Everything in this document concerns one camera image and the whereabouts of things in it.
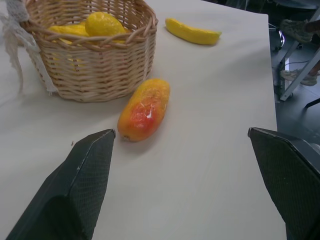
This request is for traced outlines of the white lace ribbon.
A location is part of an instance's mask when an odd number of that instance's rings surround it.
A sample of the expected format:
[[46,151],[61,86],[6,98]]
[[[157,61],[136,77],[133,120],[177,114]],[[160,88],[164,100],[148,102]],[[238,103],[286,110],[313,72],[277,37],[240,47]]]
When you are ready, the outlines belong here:
[[40,48],[34,37],[28,33],[21,23],[27,22],[30,18],[24,0],[4,0],[7,15],[0,12],[0,21],[3,24],[2,34],[5,51],[9,55],[11,66],[16,70],[19,79],[19,93],[23,92],[24,77],[22,67],[18,57],[18,47],[23,45],[28,51],[31,60],[42,76],[47,92],[50,94],[58,92],[51,77],[49,76],[45,64],[40,55]]

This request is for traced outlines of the yellow lemon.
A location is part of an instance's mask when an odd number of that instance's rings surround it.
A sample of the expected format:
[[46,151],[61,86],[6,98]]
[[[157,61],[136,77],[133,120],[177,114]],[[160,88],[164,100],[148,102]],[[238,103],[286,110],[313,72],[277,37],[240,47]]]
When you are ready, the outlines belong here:
[[106,12],[94,12],[85,20],[85,30],[91,37],[112,37],[125,34],[126,30],[115,17]]

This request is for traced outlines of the black office chair base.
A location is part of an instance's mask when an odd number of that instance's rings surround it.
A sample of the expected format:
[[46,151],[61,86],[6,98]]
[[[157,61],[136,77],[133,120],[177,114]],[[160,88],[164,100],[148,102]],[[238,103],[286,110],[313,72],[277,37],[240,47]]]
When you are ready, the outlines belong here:
[[[286,43],[286,37],[290,37],[286,34],[284,34],[280,30],[280,26],[273,25],[271,23],[268,24],[268,30],[271,36],[271,50],[275,53],[279,52]],[[304,46],[304,43],[300,43],[297,41],[296,49],[300,50]]]

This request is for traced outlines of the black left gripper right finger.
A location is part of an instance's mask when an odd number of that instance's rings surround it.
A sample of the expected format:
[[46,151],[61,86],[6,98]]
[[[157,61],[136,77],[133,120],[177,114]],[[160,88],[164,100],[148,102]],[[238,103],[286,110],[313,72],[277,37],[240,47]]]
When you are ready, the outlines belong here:
[[251,127],[264,185],[292,240],[320,240],[320,145]]

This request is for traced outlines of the yellow banana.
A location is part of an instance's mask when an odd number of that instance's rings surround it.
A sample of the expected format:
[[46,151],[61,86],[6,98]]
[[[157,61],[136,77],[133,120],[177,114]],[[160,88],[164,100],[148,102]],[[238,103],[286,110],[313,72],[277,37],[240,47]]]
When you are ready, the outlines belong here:
[[165,28],[172,35],[197,45],[213,46],[222,35],[219,31],[191,27],[174,18],[165,19]]
[[89,37],[85,28],[84,21],[78,24],[53,25],[53,26],[50,26],[47,30],[55,32],[57,34],[75,35],[75,36],[86,37],[86,38]]

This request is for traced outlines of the wicker basket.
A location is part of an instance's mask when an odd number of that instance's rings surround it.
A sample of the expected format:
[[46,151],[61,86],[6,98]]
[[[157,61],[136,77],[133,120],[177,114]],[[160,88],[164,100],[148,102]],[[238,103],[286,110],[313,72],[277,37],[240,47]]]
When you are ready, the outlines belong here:
[[[29,57],[47,90],[77,102],[105,102],[132,93],[151,72],[158,20],[144,0],[22,0],[21,22],[36,42]],[[95,12],[115,17],[125,33],[84,37],[56,33]]]

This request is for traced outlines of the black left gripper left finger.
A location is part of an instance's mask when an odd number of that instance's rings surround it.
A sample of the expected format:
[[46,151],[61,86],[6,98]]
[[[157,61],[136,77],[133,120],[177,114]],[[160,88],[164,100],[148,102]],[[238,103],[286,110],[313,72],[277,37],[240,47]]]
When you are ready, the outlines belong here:
[[116,132],[86,136],[45,179],[5,240],[92,240]]

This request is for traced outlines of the orange red mango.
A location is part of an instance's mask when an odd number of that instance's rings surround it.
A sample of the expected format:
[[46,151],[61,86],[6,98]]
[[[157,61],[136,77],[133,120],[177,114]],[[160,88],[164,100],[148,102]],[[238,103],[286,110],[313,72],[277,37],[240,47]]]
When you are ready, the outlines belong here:
[[160,78],[148,79],[139,85],[118,119],[121,137],[139,142],[153,135],[164,119],[170,93],[170,84]]

